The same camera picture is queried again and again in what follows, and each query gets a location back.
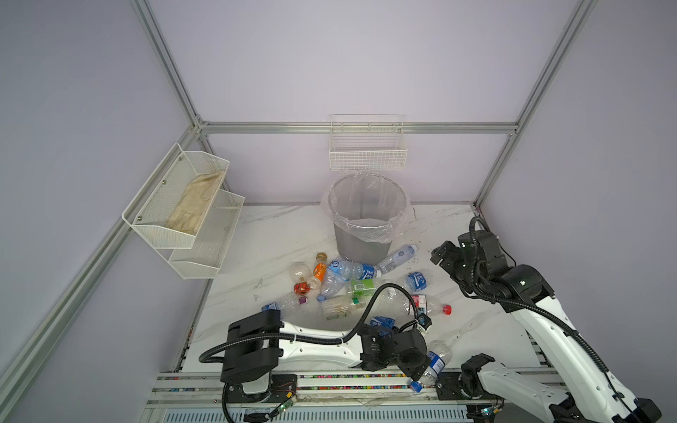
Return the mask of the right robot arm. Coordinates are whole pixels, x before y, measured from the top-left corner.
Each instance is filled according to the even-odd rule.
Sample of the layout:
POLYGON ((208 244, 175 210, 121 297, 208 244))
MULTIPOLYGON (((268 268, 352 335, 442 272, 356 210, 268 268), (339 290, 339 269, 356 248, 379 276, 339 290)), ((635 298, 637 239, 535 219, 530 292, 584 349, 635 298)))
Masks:
POLYGON ((461 367, 459 384, 469 398, 504 398, 543 422, 657 422, 662 413, 619 382, 563 311, 554 290, 532 266, 508 264, 497 237, 471 229, 445 241, 431 261, 472 300, 498 304, 536 342, 563 380, 562 389, 508 370, 487 354, 461 367))

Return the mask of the red cap round bottle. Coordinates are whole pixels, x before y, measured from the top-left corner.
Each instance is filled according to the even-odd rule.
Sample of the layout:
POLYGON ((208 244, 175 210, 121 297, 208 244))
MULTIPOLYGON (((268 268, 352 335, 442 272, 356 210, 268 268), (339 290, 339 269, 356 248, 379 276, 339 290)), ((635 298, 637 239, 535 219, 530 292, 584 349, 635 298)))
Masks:
POLYGON ((311 269, 305 263, 294 262, 290 265, 289 277, 294 282, 294 292, 297 295, 305 295, 310 292, 308 280, 311 276, 311 269))

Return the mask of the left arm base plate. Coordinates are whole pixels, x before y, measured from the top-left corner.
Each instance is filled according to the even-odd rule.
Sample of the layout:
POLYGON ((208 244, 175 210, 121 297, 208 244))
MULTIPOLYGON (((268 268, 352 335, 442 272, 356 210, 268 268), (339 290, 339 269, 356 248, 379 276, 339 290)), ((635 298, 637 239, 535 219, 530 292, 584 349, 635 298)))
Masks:
POLYGON ((294 374, 265 375, 254 382, 224 386, 225 402, 231 404, 278 404, 297 391, 298 376, 294 374))

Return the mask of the green label clear bottle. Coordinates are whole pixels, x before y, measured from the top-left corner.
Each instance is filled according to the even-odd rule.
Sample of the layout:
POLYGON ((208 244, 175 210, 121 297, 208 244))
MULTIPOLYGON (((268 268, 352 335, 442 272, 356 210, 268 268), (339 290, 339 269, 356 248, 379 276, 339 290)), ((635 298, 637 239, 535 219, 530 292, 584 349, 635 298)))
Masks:
POLYGON ((347 284, 347 294, 353 297, 370 297, 388 280, 353 280, 347 284))

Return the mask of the orange label juice bottle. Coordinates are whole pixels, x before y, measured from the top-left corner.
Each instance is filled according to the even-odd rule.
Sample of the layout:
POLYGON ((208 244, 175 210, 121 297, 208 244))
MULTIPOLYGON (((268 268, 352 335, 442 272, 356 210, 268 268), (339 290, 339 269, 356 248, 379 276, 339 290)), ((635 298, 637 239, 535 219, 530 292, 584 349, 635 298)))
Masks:
POLYGON ((324 282, 324 276, 327 270, 327 255, 324 252, 319 252, 316 255, 315 266, 312 271, 312 276, 309 279, 309 286, 312 290, 319 289, 324 282))

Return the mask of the blue label bottle right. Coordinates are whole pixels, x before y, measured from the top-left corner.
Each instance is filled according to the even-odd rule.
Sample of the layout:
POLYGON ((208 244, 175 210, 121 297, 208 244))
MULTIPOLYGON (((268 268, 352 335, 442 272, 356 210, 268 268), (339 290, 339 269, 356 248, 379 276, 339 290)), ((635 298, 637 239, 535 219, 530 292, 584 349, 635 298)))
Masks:
POLYGON ((421 271, 413 271, 393 280, 392 283, 403 287, 409 294, 421 292, 428 287, 428 278, 421 271))

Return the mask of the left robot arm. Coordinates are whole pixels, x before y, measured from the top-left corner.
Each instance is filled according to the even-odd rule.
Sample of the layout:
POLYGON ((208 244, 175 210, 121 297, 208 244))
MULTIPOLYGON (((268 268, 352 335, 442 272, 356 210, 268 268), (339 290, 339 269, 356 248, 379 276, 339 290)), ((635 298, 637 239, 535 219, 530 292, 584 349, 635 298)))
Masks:
POLYGON ((220 381, 266 391, 264 380, 282 364, 321 364, 376 372, 396 367, 417 381, 432 359, 419 331, 394 331, 361 324, 352 338, 343 332, 286 323, 278 310, 266 310, 229 325, 221 357, 220 381))

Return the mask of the white mesh lower shelf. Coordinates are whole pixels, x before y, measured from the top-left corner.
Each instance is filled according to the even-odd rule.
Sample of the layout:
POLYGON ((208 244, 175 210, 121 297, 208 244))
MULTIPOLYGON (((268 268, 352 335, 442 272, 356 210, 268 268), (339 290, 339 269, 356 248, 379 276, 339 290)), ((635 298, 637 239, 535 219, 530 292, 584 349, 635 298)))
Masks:
POLYGON ((215 278, 227 255, 245 197, 219 190, 189 250, 174 250, 169 265, 184 280, 215 278))

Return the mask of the grey mesh waste bin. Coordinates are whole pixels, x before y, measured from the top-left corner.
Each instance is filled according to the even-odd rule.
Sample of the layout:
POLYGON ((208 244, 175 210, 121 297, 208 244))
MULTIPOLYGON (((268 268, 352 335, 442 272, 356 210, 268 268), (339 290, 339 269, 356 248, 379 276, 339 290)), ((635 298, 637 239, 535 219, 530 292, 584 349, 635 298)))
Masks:
POLYGON ((375 172, 346 174, 321 200, 333 223, 338 252, 363 264, 378 264, 407 225, 410 201, 393 179, 375 172))

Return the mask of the clear bottle white cap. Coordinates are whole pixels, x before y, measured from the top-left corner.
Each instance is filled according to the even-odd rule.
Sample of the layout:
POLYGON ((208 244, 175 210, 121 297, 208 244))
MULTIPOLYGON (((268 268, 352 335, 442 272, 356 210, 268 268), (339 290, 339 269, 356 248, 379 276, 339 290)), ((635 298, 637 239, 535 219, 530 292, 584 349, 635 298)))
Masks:
POLYGON ((411 260, 415 256, 417 250, 418 247, 416 245, 404 245, 382 260, 377 267, 382 274, 389 273, 411 260))

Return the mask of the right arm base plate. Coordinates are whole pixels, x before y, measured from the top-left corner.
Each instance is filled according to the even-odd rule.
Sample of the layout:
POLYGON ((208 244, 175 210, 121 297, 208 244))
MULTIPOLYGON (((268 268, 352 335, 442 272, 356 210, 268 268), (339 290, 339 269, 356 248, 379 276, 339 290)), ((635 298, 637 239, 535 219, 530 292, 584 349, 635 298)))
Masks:
POLYGON ((479 377, 462 371, 443 371, 435 381, 435 392, 441 401, 499 399, 483 389, 479 377))

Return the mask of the red label clear bottle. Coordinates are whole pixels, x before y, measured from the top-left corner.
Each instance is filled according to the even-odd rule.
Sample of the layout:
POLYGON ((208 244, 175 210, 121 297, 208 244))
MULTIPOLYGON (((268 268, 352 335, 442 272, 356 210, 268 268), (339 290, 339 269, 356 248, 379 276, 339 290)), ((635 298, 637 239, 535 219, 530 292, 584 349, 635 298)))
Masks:
POLYGON ((436 315, 451 315, 452 313, 451 305, 441 303, 430 295, 415 294, 413 299, 415 309, 419 314, 435 317, 436 315))

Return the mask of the beige cloth in shelf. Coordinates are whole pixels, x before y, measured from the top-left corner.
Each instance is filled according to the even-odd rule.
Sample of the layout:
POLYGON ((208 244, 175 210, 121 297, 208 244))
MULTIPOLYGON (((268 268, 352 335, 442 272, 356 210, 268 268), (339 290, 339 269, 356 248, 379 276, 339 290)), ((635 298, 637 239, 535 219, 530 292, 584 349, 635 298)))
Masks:
POLYGON ((169 218, 166 227, 178 232, 196 235, 209 209, 225 171, 201 174, 191 181, 169 218))

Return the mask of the small bottle purple cap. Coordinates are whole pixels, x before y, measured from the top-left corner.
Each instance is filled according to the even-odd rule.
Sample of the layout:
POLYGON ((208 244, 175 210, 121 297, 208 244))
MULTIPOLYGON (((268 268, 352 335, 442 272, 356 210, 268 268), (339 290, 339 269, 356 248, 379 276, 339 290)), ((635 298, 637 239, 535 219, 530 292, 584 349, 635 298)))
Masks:
POLYGON ((305 295, 289 294, 266 303, 262 306, 261 310, 279 310, 280 312, 294 314, 298 312, 307 301, 308 298, 305 295))

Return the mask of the blue cap water bottle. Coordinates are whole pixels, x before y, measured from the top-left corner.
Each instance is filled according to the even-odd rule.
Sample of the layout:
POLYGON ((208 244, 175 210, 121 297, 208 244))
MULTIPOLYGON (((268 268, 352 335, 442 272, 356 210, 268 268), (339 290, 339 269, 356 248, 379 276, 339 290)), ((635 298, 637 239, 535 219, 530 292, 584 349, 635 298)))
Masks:
POLYGON ((451 346, 442 340, 434 340, 428 345, 428 358, 430 363, 417 381, 410 383, 410 388, 415 394, 422 392, 424 388, 431 388, 435 385, 437 378, 451 362, 451 346))

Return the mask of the clear plastic bin liner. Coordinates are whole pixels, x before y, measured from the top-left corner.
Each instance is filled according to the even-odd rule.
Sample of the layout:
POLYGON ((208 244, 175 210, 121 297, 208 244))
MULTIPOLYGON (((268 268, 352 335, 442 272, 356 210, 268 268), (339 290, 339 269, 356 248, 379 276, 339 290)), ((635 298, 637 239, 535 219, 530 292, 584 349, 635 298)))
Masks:
POLYGON ((376 172, 340 176, 321 197, 335 227, 365 243, 390 243, 407 225, 410 200, 393 179, 376 172))

